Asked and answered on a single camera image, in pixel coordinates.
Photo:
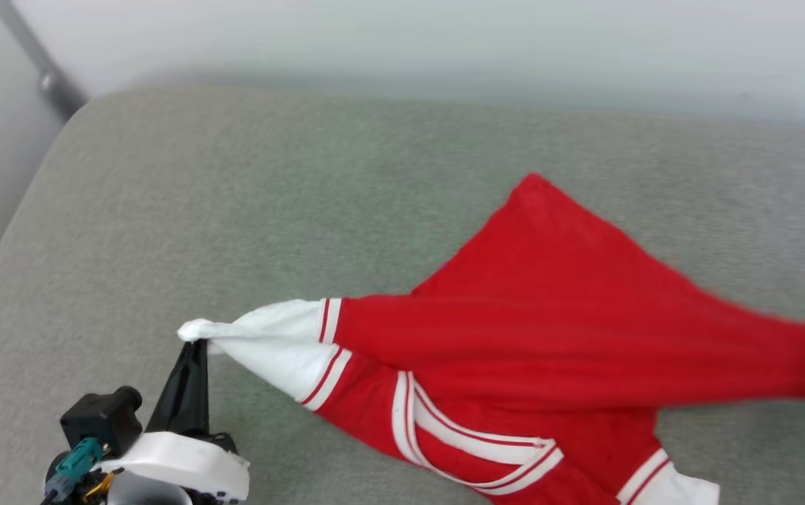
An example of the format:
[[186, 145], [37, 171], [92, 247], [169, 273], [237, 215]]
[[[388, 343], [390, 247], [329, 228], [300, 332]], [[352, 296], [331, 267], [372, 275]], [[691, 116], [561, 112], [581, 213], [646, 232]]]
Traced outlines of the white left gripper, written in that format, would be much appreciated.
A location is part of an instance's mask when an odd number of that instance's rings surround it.
[[195, 435], [210, 433], [208, 346], [206, 339], [182, 345], [147, 422], [147, 433], [140, 435], [123, 456], [97, 463], [97, 469], [104, 473], [121, 469], [121, 476], [130, 473], [176, 485], [210, 494], [224, 503], [248, 499], [248, 460], [214, 443], [178, 434], [184, 431], [182, 410], [191, 376], [192, 428]]

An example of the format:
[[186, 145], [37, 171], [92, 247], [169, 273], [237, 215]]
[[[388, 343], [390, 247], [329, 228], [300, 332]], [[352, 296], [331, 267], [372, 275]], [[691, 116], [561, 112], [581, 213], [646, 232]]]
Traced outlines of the red and white garment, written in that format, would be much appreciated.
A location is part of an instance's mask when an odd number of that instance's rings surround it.
[[805, 398], [805, 322], [701, 290], [540, 175], [408, 295], [178, 335], [493, 505], [719, 505], [675, 469], [656, 411]]

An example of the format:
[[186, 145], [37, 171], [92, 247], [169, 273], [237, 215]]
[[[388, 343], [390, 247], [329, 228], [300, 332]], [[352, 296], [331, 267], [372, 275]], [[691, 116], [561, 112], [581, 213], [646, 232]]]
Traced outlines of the grey fabric sofa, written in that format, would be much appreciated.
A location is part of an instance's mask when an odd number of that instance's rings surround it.
[[39, 505], [62, 413], [156, 404], [195, 318], [406, 292], [530, 172], [697, 284], [805, 319], [805, 127], [249, 88], [70, 119], [0, 242], [0, 505]]

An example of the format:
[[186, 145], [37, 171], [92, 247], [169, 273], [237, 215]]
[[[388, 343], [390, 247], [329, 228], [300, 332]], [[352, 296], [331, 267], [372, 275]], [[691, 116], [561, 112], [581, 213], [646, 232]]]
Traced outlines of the grey metal wall pipe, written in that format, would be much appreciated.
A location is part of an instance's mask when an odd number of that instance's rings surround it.
[[0, 19], [39, 71], [39, 90], [57, 115], [67, 122], [88, 102], [86, 96], [53, 60], [19, 13], [15, 0], [0, 0]]

